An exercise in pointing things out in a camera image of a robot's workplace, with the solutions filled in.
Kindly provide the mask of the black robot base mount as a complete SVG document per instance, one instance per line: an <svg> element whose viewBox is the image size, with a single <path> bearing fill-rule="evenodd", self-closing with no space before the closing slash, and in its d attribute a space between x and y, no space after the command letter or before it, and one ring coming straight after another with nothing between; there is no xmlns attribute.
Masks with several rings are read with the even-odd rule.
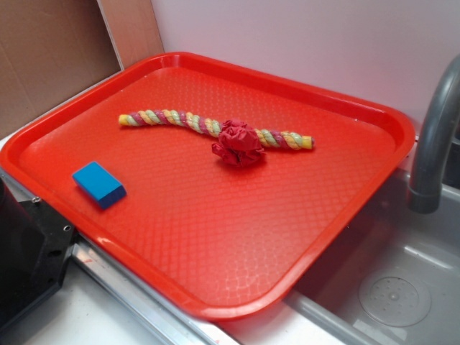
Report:
<svg viewBox="0 0 460 345"><path fill-rule="evenodd" d="M41 199L19 202L1 182L1 331L55 294L75 226Z"/></svg>

